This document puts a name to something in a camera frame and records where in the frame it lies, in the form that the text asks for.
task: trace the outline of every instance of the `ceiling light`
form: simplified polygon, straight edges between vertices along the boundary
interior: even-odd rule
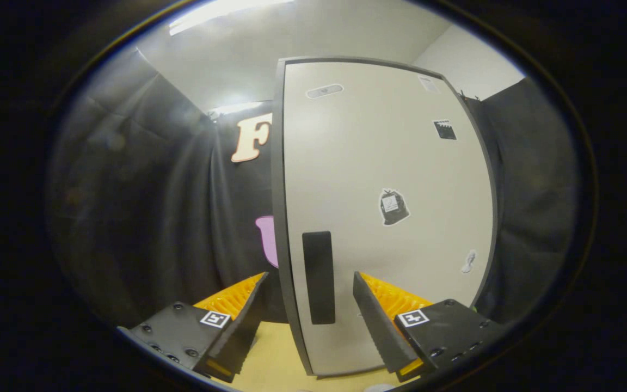
[[[204,23],[207,20],[228,15],[239,10],[293,1],[294,0],[214,0],[173,21],[169,25],[169,34],[176,35],[179,32],[184,32],[184,30]]]

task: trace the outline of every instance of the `sticker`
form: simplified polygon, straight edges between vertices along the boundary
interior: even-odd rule
[[[430,319],[428,319],[425,313],[421,312],[420,309],[401,313],[400,315],[398,315],[398,317],[401,318],[401,322],[406,327],[413,327],[415,325],[420,325],[421,323],[430,321]]]
[[[266,144],[271,125],[272,113],[239,121],[236,124],[238,127],[238,142],[236,144],[236,152],[231,156],[231,161],[239,163],[258,158],[261,151],[255,147],[254,141],[258,140],[258,144],[261,146]]]
[[[435,128],[437,128],[437,133],[442,139],[456,140],[456,134],[453,132],[451,122],[448,120],[437,120],[434,121],[434,124]]]
[[[261,240],[266,259],[272,266],[279,268],[277,265],[277,247],[274,242],[274,218],[272,215],[261,216],[256,219],[256,226],[261,229]]]
[[[385,212],[396,211],[398,209],[398,201],[396,200],[395,194],[381,198],[381,204]]]
[[[420,84],[422,84],[422,86],[425,87],[427,91],[432,91],[433,93],[437,94],[440,92],[440,89],[437,88],[437,85],[431,77],[423,75],[418,75],[417,77],[420,80]]]
[[[382,189],[379,206],[384,226],[393,226],[410,216],[405,198],[396,189]]]
[[[316,99],[317,97],[329,96],[330,94],[335,94],[342,92],[344,88],[340,84],[331,84],[329,86],[318,87],[317,89],[312,89],[306,92],[306,96],[310,97],[310,99]]]
[[[202,317],[200,320],[201,323],[206,323],[212,327],[221,328],[224,327],[225,323],[229,320],[229,315],[225,315],[224,313],[214,312],[210,310],[209,313]]]
[[[469,273],[473,269],[473,261],[476,260],[477,253],[475,249],[472,249],[468,252],[468,256],[466,256],[466,261],[461,268],[461,273]]]

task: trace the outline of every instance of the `fluorescent light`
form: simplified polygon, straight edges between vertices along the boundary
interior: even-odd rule
[[[210,110],[210,112],[216,113],[216,114],[230,114],[230,113],[240,112],[241,110],[253,109],[254,107],[258,107],[262,104],[263,102],[238,103],[236,105],[216,107]]]
[[[176,35],[179,32],[184,32],[184,30],[204,23],[207,20],[228,15],[239,10],[293,1],[294,0],[214,0],[173,21],[169,25],[169,34]]]

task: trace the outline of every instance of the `white wall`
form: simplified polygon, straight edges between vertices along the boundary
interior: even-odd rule
[[[456,92],[483,100],[512,86],[524,74],[495,49],[452,25],[413,65],[445,75]]]

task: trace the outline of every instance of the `black curtain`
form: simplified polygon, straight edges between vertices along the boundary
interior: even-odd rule
[[[234,163],[239,139],[237,124],[244,119],[272,113],[272,101],[258,107],[222,114],[216,119],[217,135],[212,150],[210,173],[210,209],[214,261],[225,285],[233,285],[263,271],[264,300],[268,322],[287,322],[278,269],[268,262],[263,236],[256,219],[272,215],[271,144],[254,142],[257,158]]]
[[[63,272],[91,308],[134,327],[222,288],[211,243],[214,124],[137,50],[69,104],[48,215]]]
[[[524,315],[565,260],[580,193],[572,135],[529,78],[483,101],[465,99],[497,185],[493,264],[476,307],[497,322]]]

